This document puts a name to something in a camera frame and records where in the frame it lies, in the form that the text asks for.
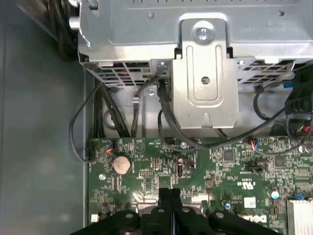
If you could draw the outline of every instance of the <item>capacitor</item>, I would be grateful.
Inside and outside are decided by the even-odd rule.
[[[313,153],[313,147],[307,146],[307,147],[305,147],[305,151],[307,153]]]
[[[227,201],[223,201],[223,206],[225,210],[230,210],[231,205]]]
[[[278,199],[279,198],[279,192],[273,191],[271,194],[272,199]]]
[[[132,167],[131,160],[124,155],[118,156],[113,160],[112,168],[119,175],[125,175]]]

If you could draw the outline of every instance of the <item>white label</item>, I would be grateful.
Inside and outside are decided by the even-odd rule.
[[[255,223],[267,223],[268,219],[267,219],[267,216],[266,215],[261,215],[261,216],[258,216],[258,215],[241,215],[241,217],[243,219],[246,219],[246,220],[249,220],[251,222],[255,222]]]
[[[98,216],[98,214],[92,214],[90,221],[91,221],[92,223],[98,222],[98,221],[99,221],[99,216]]]
[[[245,197],[244,198],[245,208],[256,208],[255,197]]]
[[[238,186],[242,186],[244,190],[252,190],[254,189],[255,182],[237,182]]]

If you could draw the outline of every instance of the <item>motherboard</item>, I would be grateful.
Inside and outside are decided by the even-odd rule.
[[[176,139],[166,142],[188,148]],[[285,137],[257,140],[257,150],[264,153],[293,145]],[[290,234],[296,202],[313,208],[312,153],[303,147],[280,156],[255,150],[256,145],[242,141],[177,152],[159,139],[92,139],[89,157],[97,161],[89,164],[89,223],[124,209],[140,212],[157,204],[159,188],[179,188],[183,204],[198,207],[204,215],[221,209]]]

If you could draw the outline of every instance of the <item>red wire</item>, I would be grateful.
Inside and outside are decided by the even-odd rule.
[[[309,132],[309,130],[310,130],[310,126],[306,126],[305,128],[304,128],[304,132]]]

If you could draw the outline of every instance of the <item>black cable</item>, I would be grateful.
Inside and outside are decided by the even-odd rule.
[[[108,101],[110,102],[113,110],[114,110],[114,113],[116,114],[117,116],[117,119],[123,129],[123,132],[124,132],[124,137],[126,138],[129,138],[130,137],[130,134],[128,132],[128,129],[127,129],[127,126],[125,124],[125,121],[123,119],[123,116],[121,115],[121,112],[120,110],[118,109],[118,106],[116,105],[116,103],[114,102],[111,94],[110,94],[110,91],[109,89],[103,84],[103,86],[101,87],[101,90],[104,92],[104,95],[107,97]]]
[[[289,118],[286,119],[286,126],[289,128]],[[285,150],[285,151],[282,151],[282,152],[277,152],[277,153],[264,153],[264,152],[261,152],[261,151],[258,151],[256,150],[257,153],[260,153],[260,154],[263,154],[263,155],[268,155],[268,156],[280,156],[280,155],[284,155],[284,154],[287,154],[287,153],[290,153],[296,149],[298,149],[300,146],[303,146],[303,143],[310,137],[311,133],[312,133],[312,127],[313,127],[313,115],[311,115],[311,123],[310,123],[310,130],[309,132],[307,133],[307,135],[305,137],[303,137],[301,139],[301,141],[295,145],[294,147],[288,149],[288,150]]]
[[[125,121],[116,105],[114,100],[112,99],[112,96],[110,94],[110,91],[108,88],[103,84],[100,88],[101,95],[108,107],[109,113],[111,115],[112,121],[114,122],[115,128],[122,138],[128,138],[130,137],[129,132],[127,130]]]
[[[263,124],[253,128],[252,130],[247,131],[241,135],[227,139],[225,141],[203,145],[203,144],[199,144],[196,141],[191,140],[188,137],[186,137],[181,132],[181,130],[177,127],[177,125],[175,123],[175,116],[174,116],[174,114],[171,110],[170,104],[169,104],[169,98],[168,98],[168,94],[166,91],[166,86],[165,86],[164,80],[159,80],[159,90],[158,91],[159,91],[159,98],[160,98],[160,102],[161,102],[162,110],[164,112],[165,119],[166,119],[167,123],[169,124],[169,126],[171,127],[172,131],[174,132],[175,136],[177,138],[179,138],[181,141],[186,142],[186,144],[188,144],[189,146],[192,146],[192,147],[198,148],[198,149],[219,148],[219,147],[223,147],[225,145],[229,145],[229,144],[232,144],[234,142],[240,141],[242,139],[248,138],[248,137],[262,131],[265,127],[269,126],[272,122],[274,122],[284,112],[284,109],[282,109],[281,111],[279,111],[277,114],[275,114],[272,118],[270,118],[269,120],[267,120]]]
[[[266,85],[265,87],[262,87],[262,86],[258,86],[256,87],[256,95],[253,99],[253,109],[254,109],[254,112],[256,113],[256,115],[264,120],[264,121],[267,121],[269,120],[269,117],[267,117],[265,114],[263,114],[260,110],[260,107],[259,107],[259,104],[258,104],[258,99],[259,99],[259,96],[260,94],[262,94],[264,92],[264,90],[268,87],[274,87],[274,86],[279,86],[280,84],[282,83],[285,83],[285,81],[280,81],[280,82],[272,82],[268,85]]]
[[[53,11],[53,15],[55,16],[56,21],[58,22],[58,26],[60,28],[60,31],[62,32],[64,40],[70,47],[72,47],[73,49],[77,49],[77,44],[73,39],[71,29],[68,25],[68,20],[64,15],[61,0],[50,0],[49,6],[50,11]]]
[[[78,109],[78,111],[75,113],[73,119],[70,121],[70,124],[69,124],[69,141],[70,141],[70,145],[71,145],[71,148],[74,152],[74,155],[75,157],[84,162],[84,163],[92,163],[94,161],[96,161],[97,159],[94,158],[94,159],[84,159],[82,158],[79,153],[77,152],[77,149],[76,149],[76,146],[75,146],[75,143],[74,143],[74,134],[73,134],[73,129],[74,129],[74,123],[78,117],[78,115],[80,114],[80,112],[84,109],[84,107],[87,105],[87,103],[94,97],[94,94],[97,92],[97,90],[100,89],[100,87],[102,86],[102,83],[99,83],[93,90],[92,92],[87,96],[85,102],[82,104],[82,106]]]
[[[219,128],[217,129],[219,131],[219,133],[223,136],[223,137],[226,137],[228,138],[228,135],[223,131],[223,129]]]
[[[160,112],[158,113],[157,116],[157,130],[158,130],[158,136],[161,140],[161,143],[168,149],[176,151],[176,152],[180,152],[180,153],[186,153],[186,152],[194,152],[195,149],[194,148],[189,148],[189,149],[178,149],[175,147],[170,146],[166,141],[165,141],[165,137],[163,135],[163,127],[162,127],[162,113],[163,111],[160,110]]]
[[[97,107],[97,100],[98,100],[98,96],[99,93],[98,91],[94,94],[94,105],[93,105],[93,129],[92,129],[92,133],[93,133],[93,138],[99,138],[99,131],[98,131],[98,107]]]
[[[142,92],[149,86],[152,86],[155,84],[158,80],[158,77],[155,76],[151,78],[151,80],[147,81],[144,83],[136,92],[135,97],[138,97],[139,101],[138,103],[134,103],[134,117],[133,117],[133,122],[132,122],[132,128],[131,128],[131,136],[132,138],[136,138],[137,134],[137,127],[138,127],[138,119],[139,119],[139,106],[140,106],[140,97],[142,95]]]
[[[102,97],[99,91],[96,93],[97,99],[96,100],[96,107],[97,107],[97,113],[96,113],[96,120],[97,120],[97,131],[99,138],[105,138],[104,134],[104,124],[103,124],[103,104],[102,104]]]

